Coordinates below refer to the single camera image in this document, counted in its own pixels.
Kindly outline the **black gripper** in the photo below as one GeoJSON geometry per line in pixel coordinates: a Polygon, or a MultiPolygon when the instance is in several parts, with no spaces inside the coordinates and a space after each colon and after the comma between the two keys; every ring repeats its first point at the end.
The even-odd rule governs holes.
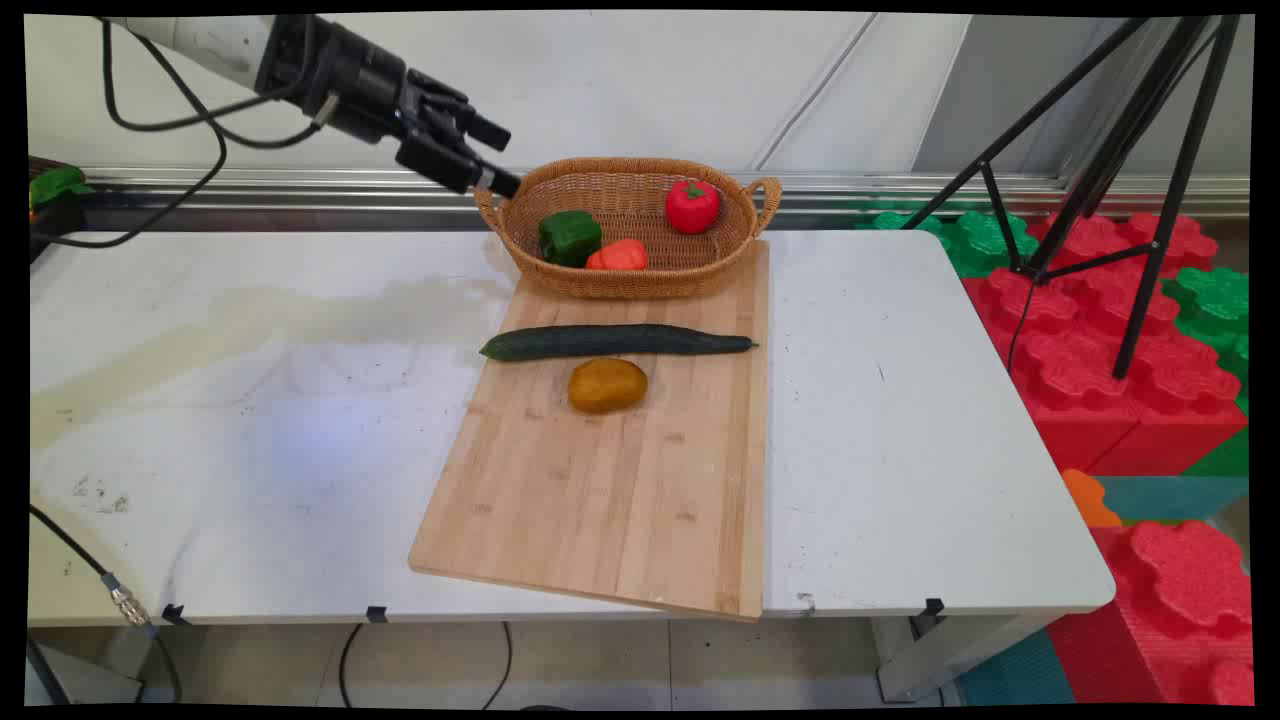
{"type": "Polygon", "coordinates": [[[504,151],[511,132],[483,117],[466,94],[410,68],[394,53],[319,15],[275,15],[256,92],[298,108],[308,126],[256,149],[284,149],[333,127],[366,143],[403,138],[396,161],[445,190],[513,199],[521,178],[480,158],[470,136],[504,151]]]}

